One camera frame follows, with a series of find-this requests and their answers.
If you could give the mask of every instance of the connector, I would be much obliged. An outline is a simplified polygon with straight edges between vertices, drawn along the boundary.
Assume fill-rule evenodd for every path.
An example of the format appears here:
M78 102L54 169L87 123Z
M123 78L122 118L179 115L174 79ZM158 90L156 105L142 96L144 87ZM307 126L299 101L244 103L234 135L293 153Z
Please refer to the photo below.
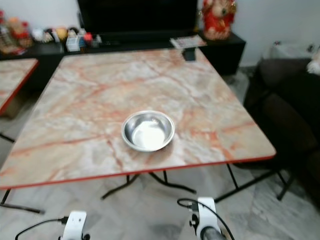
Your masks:
M192 212L199 212L198 203L196 203L196 202L189 202L188 209L189 209L189 211L192 211Z
M68 216L64 216L63 218L59 218L59 222L61 222L62 225L66 225L67 221L68 221L69 217Z

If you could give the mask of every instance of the stainless steel bowl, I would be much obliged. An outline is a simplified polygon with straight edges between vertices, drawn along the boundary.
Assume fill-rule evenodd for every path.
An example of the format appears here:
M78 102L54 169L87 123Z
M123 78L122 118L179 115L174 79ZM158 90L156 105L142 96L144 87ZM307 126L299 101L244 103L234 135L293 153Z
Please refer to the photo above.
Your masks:
M131 148L153 152L165 147L175 135L175 124L159 111L139 111L122 125L122 138Z

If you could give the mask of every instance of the tiled floor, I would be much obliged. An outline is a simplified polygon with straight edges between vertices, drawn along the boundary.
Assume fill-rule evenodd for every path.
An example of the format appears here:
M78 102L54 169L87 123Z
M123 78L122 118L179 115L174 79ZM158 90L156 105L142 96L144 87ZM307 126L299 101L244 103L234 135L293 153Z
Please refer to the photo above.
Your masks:
M242 101L248 80L239 72L230 86ZM28 118L29 102L14 121L0 120L0 131L16 138ZM0 165L11 144L0 140ZM238 182L245 183L260 174L231 166ZM190 186L197 196L217 197L231 189L233 183L224 165L168 171L173 183ZM159 185L148 175L142 175L130 187L110 196L100 197L125 182L124 177L112 177L84 182L14 190L8 203L46 210L36 215L0 208L0 239L11 240L22 229L38 221L68 215L71 210L87 211L85 233L92 240L195 240L189 227L190 213L177 205L182 197L196 198L188 192ZM229 225L236 240L318 240L320 212L304 190L295 183L282 202L276 199L282 183L273 176L216 205L217 212ZM48 223L21 236L24 240L56 240L64 227Z

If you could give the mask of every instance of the decorative figurine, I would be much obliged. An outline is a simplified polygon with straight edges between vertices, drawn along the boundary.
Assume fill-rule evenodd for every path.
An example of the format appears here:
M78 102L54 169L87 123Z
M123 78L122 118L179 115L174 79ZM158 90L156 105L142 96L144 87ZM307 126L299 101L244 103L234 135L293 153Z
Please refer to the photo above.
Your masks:
M234 22L237 4L235 0L204 0L204 36L208 40L227 39Z

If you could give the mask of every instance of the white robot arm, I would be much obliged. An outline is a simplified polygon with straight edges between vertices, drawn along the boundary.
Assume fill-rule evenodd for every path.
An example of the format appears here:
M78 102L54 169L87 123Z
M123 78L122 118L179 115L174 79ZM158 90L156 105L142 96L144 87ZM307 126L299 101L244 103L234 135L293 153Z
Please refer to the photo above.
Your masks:
M190 204L192 219L189 222L194 228L198 240L226 240L218 226L217 217L204 205L216 212L215 201L212 197L199 197L199 203Z
M72 211L66 222L63 236L58 240L90 240L90 235L83 236L87 213L85 211Z

